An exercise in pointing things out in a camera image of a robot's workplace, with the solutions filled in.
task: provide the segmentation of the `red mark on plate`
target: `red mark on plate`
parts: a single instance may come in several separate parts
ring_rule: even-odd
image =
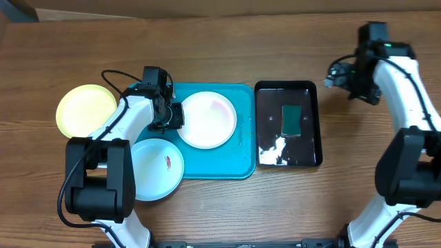
[[[172,167],[172,162],[168,156],[165,157],[165,161],[167,162],[167,171],[170,171],[170,168]]]

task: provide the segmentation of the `wooden table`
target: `wooden table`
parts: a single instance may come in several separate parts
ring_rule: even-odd
[[[100,230],[71,229],[57,216],[68,139],[55,110],[72,88],[105,85],[101,70],[141,76],[144,65],[165,68],[180,82],[313,81],[325,157],[317,170],[258,168],[247,180],[186,180],[167,201],[137,202],[157,240],[334,237],[376,192],[375,166],[393,138],[384,101],[349,102],[344,90],[322,86],[331,61],[353,52],[365,21],[388,22],[393,41],[413,46],[441,109],[441,12],[8,24],[0,51],[0,247],[107,241]],[[132,83],[110,80],[121,89]],[[441,217],[440,210],[434,203],[422,213]],[[393,237],[401,247],[439,247],[440,231],[410,218]]]

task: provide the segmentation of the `blue tray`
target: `blue tray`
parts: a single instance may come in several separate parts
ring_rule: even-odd
[[[175,83],[176,99],[182,102],[190,95],[210,91],[222,94],[236,110],[237,124],[232,137],[220,147],[198,149],[183,141],[176,130],[149,132],[145,128],[136,142],[162,138],[173,143],[184,157],[184,179],[245,179],[256,168],[256,115],[254,91],[243,84]]]

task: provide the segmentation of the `green sponge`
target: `green sponge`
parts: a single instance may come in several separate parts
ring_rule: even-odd
[[[302,106],[283,105],[282,106],[282,135],[300,136],[300,117],[302,116]]]

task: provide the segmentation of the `black container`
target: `black container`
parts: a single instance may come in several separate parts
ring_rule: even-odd
[[[323,155],[316,85],[260,81],[254,94],[259,165],[319,166]]]

